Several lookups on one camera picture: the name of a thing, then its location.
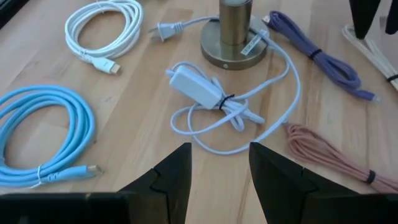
black cable tie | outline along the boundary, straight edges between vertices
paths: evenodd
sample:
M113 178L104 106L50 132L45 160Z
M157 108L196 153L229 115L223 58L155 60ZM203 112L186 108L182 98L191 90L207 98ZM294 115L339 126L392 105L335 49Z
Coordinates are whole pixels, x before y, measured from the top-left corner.
M220 103L220 106L218 107L218 109L219 110L223 110L222 108L224 106L225 101L228 100L229 98L234 97L234 96L235 96L235 94L232 94L232 95L226 96L223 100L221 100L221 103Z
M398 78L398 74L397 75L393 75L393 76L387 78L387 82L390 83L391 81L396 80L397 78Z
M373 170L369 170L368 179L365 181L368 185L371 185L376 178L376 173Z
M322 52L322 49L318 49L318 50L312 52L312 54L310 54L309 58L310 58L311 60L313 60L313 58L314 58L317 54L319 54L320 52Z

cable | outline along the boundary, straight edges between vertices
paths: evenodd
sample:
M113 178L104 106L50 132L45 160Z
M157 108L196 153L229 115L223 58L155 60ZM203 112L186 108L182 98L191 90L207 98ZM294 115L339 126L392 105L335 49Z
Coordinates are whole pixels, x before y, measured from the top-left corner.
M263 21L271 29L286 36L299 51L310 57L334 84L358 98L379 100L374 93L360 90L361 80L350 65L322 52L288 16L271 11Z
M398 193L398 182L349 160L336 146L299 124L284 124L291 154L304 162L318 163L369 184L380 193Z
M0 119L10 114L0 127L0 186L37 187L61 180L89 178L101 172L97 166L69 167L89 145L95 132L93 112L77 93L62 86L33 85L14 90L0 98L0 106L8 102L0 111ZM4 153L13 130L26 116L50 105L64 106L69 112L69 132L59 151L37 169L24 170L7 166Z
M346 25L342 32L347 40L362 52L398 91L398 80L396 80L398 71L390 64L374 41L365 37L363 40L365 44L363 44L355 37L354 27L350 25Z
M212 19L219 20L218 16L205 16L198 19L192 19L187 22L158 23L157 27L150 29L149 33L156 32L152 38L160 38L162 42L166 39L181 33L186 27L194 25L198 22L209 21Z
M256 139L253 139L252 141L254 142L258 142L261 141L263 139L265 139L266 137L268 137L268 135L270 135L272 132L274 132L285 120L287 120L287 118L289 117L289 115L293 112L293 110L297 107L297 104L299 102L300 99L300 93L301 93L301 84L300 84L300 79L299 79L299 73L297 72L297 69L294 66L293 61L290 59L289 55L287 55L287 53L281 49L273 40L271 40L268 36L266 36L263 32L261 32L261 30L252 30L253 32L255 32L258 36L262 37L268 44L269 44L269 48L272 50L275 50L276 52L280 53L283 58L285 58L286 61L286 69L282 72L282 74L280 74L279 76L275 77L275 78L271 78L270 80L266 80L264 83L260 84L259 86L257 86L255 89L248 91L247 93L240 95L240 96L228 96L224 90L221 87L221 84L219 83L219 81L213 77L212 79L209 79L205 73L203 71L200 70L200 68L198 68L196 65L190 63L190 62L179 62L176 65L174 65L171 70L167 70L166 74L173 77L173 75L175 75L175 72L178 70L179 67L181 66L188 66L190 68L193 68L202 78L206 79L206 82L210 82L211 86L207 86L207 89L216 89L219 90L220 92L222 92L222 98L226 98L228 97L228 99L226 101L224 101L223 99L220 100L214 107L211 108L211 110L218 110L220 107L221 102L224 103L224 105L222 105L221 109L225 112L226 116L222 119L220 119L219 121L217 121L216 123L208 126L207 128L204 128L202 130L199 131L194 131L192 128L192 113L195 110L205 110L206 108L204 106L202 106L199 103L195 103L192 106L186 107L186 108L182 108L179 109L178 111L176 111L171 119L170 119L170 125L172 127L172 129L179 134L182 135L187 135L187 136L192 136L194 140L196 140L196 142L203 147L205 150L212 152L214 154L218 154L218 155L231 155L231 154L236 154L239 152L243 152L246 149L249 148L249 143L245 144L244 146L241 146L237 149L233 149L230 151L219 151L216 149L212 149L211 147L207 146L206 144L204 144L197 135L199 134L203 134L206 133L208 131L211 131L215 128L217 128L218 126L221 126L222 124L226 123L226 122L231 122L231 124L233 125L233 127L241 132L244 131L244 120L245 119L250 119L251 121L257 123L257 124L263 124L265 123L265 120L254 114L253 112L251 112L248 107L249 107L249 102L248 102L248 98L256 93L258 93L259 91L263 90L265 87L267 87L268 85L275 83L279 80L281 80L282 78L284 78L286 76L286 74L288 74L289 72L289 68L291 67L293 70L293 74L294 77L297 81L297 87L296 87L296 96L292 102L292 104L288 107L288 109L285 111L285 113L274 123L272 124L269 129L265 130L262 134L260 134ZM192 92L188 92L188 95L194 95L195 93ZM175 126L175 120L182 115L182 113L188 112L188 118L187 118L187 123L188 123L188 131L183 131L178 129Z
M100 49L86 49L80 46L78 37L84 25L97 14L105 11L123 13L126 25L120 36ZM103 72L117 74L120 66L110 59L120 57L133 48L139 38L143 19L144 9L135 0L97 1L82 7L68 18L65 23L65 40L70 50L80 60L92 63Z

white hdmi cable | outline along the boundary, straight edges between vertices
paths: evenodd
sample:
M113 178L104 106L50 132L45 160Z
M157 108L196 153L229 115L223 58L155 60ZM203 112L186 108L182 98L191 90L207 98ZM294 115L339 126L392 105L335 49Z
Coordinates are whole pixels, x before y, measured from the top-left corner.
M121 12L126 25L119 37L100 49L86 49L79 45L78 38L84 25L93 17L105 11ZM136 44L144 10L135 0L96 1L74 12L65 23L65 40L70 50L80 60L91 63L95 68L108 74L118 74L120 65L112 59L118 58L129 51Z

label tag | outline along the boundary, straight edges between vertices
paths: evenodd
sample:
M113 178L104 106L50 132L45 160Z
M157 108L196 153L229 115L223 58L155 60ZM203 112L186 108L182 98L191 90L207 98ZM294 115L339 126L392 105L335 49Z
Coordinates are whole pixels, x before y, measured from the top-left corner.
M260 30L260 33L262 35L266 35L267 31ZM241 51L241 54L243 54L244 56L248 56L250 51L253 50L253 48L260 42L261 39L262 38L259 35L256 35L253 39L250 40L250 42L246 46L244 46L244 48Z

pink cable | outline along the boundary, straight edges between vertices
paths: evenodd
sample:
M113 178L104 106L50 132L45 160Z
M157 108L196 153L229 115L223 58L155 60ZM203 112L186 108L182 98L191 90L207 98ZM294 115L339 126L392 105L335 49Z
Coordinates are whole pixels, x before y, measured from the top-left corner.
M316 132L299 124L284 124L292 155L304 162L319 163L367 182L370 170L350 161L337 147ZM398 182L376 174L370 186L380 193L398 193Z

